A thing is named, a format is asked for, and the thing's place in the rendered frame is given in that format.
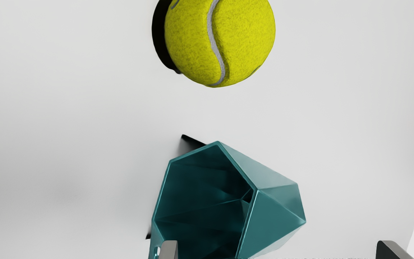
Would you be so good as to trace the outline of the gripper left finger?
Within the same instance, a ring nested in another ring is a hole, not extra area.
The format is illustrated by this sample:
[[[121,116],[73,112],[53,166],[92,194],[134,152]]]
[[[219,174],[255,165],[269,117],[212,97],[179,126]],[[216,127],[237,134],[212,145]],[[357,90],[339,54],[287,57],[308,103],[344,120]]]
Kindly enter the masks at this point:
[[[160,248],[160,259],[179,259],[178,241],[164,241]]]

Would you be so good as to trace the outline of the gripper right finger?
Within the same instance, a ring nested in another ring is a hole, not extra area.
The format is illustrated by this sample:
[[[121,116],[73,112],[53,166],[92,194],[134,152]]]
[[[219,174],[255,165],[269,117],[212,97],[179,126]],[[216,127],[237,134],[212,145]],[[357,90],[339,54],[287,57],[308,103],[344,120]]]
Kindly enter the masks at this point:
[[[380,240],[376,246],[376,259],[414,259],[401,246],[391,240]]]

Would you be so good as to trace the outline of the teal faceted mug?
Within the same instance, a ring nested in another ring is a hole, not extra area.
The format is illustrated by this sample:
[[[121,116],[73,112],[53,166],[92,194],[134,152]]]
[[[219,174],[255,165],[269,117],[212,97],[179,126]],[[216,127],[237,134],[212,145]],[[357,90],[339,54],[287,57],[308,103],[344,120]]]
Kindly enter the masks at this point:
[[[298,184],[219,141],[168,163],[148,259],[178,243],[178,259],[251,259],[282,247],[306,223]]]

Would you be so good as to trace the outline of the yellow tennis ball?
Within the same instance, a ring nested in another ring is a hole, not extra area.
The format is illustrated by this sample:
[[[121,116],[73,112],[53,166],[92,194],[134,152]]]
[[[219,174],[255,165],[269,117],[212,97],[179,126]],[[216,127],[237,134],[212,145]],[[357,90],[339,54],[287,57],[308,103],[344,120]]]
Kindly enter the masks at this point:
[[[269,0],[171,0],[164,21],[172,62],[207,87],[253,75],[270,54],[275,34]]]

